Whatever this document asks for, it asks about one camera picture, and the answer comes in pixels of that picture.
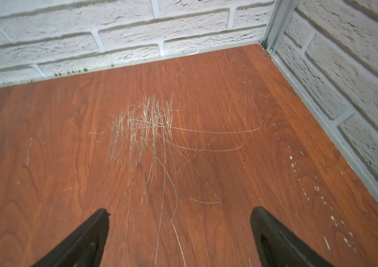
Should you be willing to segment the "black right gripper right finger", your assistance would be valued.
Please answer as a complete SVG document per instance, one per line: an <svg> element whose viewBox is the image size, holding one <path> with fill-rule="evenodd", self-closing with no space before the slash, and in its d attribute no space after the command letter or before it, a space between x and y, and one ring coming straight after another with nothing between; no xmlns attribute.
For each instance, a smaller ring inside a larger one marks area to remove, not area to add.
<svg viewBox="0 0 378 267"><path fill-rule="evenodd" d="M263 267L332 266L265 208L252 210L250 224Z"/></svg>

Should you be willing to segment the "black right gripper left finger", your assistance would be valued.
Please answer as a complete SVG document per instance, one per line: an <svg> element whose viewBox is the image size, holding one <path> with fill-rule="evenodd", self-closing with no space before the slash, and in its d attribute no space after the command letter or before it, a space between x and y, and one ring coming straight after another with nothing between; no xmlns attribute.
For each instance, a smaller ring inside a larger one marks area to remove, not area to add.
<svg viewBox="0 0 378 267"><path fill-rule="evenodd" d="M109 213L98 209L35 267L98 267L109 233Z"/></svg>

